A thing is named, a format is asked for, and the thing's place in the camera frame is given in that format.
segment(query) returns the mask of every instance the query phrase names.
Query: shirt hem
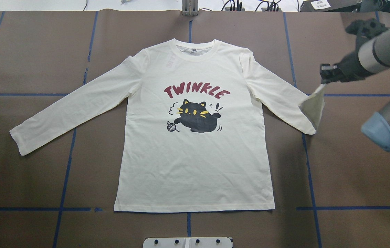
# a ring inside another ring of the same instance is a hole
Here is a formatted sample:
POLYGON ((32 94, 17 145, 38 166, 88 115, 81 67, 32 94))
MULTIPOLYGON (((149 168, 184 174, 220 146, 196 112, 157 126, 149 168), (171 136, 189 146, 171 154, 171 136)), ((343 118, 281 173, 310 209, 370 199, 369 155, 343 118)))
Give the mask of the shirt hem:
POLYGON ((115 204, 115 212, 141 212, 141 213, 187 213, 187 212, 219 212, 239 210, 271 210, 274 203, 263 204, 220 204, 220 205, 186 205, 186 206, 143 206, 115 204))

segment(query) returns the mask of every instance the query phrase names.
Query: brown table surface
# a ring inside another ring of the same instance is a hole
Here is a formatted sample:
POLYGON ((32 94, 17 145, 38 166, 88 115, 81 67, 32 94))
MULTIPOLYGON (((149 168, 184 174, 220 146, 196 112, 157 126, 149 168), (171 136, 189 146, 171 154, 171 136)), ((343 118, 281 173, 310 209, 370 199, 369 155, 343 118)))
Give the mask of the brown table surface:
MULTIPOLYGON (((390 14, 377 13, 390 27, 390 14)), ((21 157, 9 130, 118 65, 176 38, 251 49, 305 93, 354 49, 344 28, 376 13, 0 12, 0 247, 134 247, 147 237, 234 238, 236 248, 390 247, 390 153, 360 132, 390 100, 390 70, 327 87, 302 135, 264 108, 276 209, 113 212, 127 101, 21 157)))

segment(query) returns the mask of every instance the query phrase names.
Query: white mounting plate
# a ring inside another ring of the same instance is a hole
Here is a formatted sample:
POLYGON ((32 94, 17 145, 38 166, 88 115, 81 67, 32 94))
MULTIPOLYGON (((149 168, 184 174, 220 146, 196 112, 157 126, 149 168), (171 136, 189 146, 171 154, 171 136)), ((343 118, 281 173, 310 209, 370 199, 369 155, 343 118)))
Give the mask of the white mounting plate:
POLYGON ((232 240, 227 237, 148 238, 143 242, 143 248, 233 248, 232 240))

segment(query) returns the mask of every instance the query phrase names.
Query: white t-shirt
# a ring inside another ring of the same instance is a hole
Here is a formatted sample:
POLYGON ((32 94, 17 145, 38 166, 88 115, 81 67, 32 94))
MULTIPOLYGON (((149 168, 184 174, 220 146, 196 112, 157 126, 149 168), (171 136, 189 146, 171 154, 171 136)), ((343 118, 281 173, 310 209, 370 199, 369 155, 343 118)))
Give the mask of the white t-shirt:
POLYGON ((176 39, 128 57, 10 133, 26 155, 126 97, 115 211, 274 209, 262 104, 316 133, 298 107, 307 96, 250 50, 176 39))

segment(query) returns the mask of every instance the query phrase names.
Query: sleeve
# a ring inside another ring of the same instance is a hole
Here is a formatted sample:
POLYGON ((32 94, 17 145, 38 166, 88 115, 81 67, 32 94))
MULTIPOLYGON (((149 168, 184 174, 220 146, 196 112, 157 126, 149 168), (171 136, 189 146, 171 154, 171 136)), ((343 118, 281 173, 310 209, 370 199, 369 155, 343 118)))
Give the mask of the sleeve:
POLYGON ((22 156, 119 105, 135 93, 149 64, 146 50, 53 103, 10 131, 22 156))
POLYGON ((299 131, 316 133, 298 106, 308 97, 306 94, 257 63, 250 50, 243 52, 240 60, 247 86, 257 100, 299 131))

